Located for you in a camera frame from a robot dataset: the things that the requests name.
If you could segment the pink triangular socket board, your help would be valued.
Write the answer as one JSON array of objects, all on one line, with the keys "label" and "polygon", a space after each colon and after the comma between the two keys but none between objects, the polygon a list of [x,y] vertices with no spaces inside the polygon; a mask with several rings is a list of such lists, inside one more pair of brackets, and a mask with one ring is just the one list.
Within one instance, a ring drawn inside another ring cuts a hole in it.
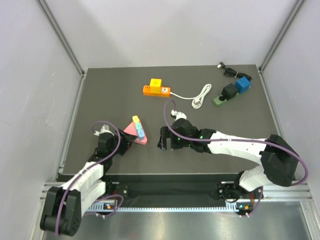
[{"label": "pink triangular socket board", "polygon": [[124,129],[124,132],[130,135],[136,136],[137,138],[135,139],[134,142],[137,144],[146,145],[148,142],[148,138],[146,135],[144,135],[144,138],[142,140],[138,138],[138,133],[135,127],[135,123],[133,121]]}]

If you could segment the light blue small plug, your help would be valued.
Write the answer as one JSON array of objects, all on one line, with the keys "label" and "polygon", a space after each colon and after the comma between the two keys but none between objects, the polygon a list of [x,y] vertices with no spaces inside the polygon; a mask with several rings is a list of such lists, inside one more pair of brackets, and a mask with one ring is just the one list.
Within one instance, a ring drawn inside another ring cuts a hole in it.
[{"label": "light blue small plug", "polygon": [[145,137],[144,130],[142,128],[136,128],[136,133],[137,133],[138,139],[142,141]]}]

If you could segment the teal small plug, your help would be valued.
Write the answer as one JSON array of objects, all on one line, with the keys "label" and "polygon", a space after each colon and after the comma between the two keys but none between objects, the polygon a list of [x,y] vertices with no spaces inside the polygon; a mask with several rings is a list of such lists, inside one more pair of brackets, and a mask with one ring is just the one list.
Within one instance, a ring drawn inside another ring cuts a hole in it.
[{"label": "teal small plug", "polygon": [[134,124],[135,124],[135,128],[136,128],[137,130],[141,130],[141,129],[142,129],[142,125],[141,125],[140,122],[135,122]]}]

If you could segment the yellow small plug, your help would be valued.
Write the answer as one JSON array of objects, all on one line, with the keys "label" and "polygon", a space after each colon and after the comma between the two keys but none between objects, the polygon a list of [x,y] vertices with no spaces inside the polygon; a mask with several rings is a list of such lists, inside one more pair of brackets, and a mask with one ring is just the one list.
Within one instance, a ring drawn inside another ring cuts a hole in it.
[{"label": "yellow small plug", "polygon": [[139,122],[140,122],[140,119],[139,119],[139,117],[138,117],[137,115],[134,115],[134,116],[132,117],[132,121],[133,121],[134,123],[139,123]]}]

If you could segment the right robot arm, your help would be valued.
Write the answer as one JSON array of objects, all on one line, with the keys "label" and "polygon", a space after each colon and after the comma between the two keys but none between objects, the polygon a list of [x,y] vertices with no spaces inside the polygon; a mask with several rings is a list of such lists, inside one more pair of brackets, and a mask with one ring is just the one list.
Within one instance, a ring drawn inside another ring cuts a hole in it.
[{"label": "right robot arm", "polygon": [[272,184],[290,187],[298,166],[294,156],[296,152],[275,134],[267,139],[248,139],[214,129],[198,129],[180,118],[171,126],[160,128],[158,148],[166,150],[167,141],[173,150],[189,147],[198,153],[228,155],[256,163],[255,168],[241,171],[233,185],[222,189],[220,195],[225,199],[245,198],[251,192]]}]

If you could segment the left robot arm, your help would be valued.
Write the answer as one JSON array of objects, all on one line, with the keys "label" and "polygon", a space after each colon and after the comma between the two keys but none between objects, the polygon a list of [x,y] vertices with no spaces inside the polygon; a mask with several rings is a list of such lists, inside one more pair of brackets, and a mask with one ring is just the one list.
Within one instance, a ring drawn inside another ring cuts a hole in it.
[{"label": "left robot arm", "polygon": [[74,236],[87,209],[99,198],[109,198],[114,191],[105,174],[115,155],[124,155],[137,136],[120,129],[115,132],[103,125],[94,133],[97,147],[84,167],[61,186],[52,186],[45,198],[39,227],[57,235]]}]

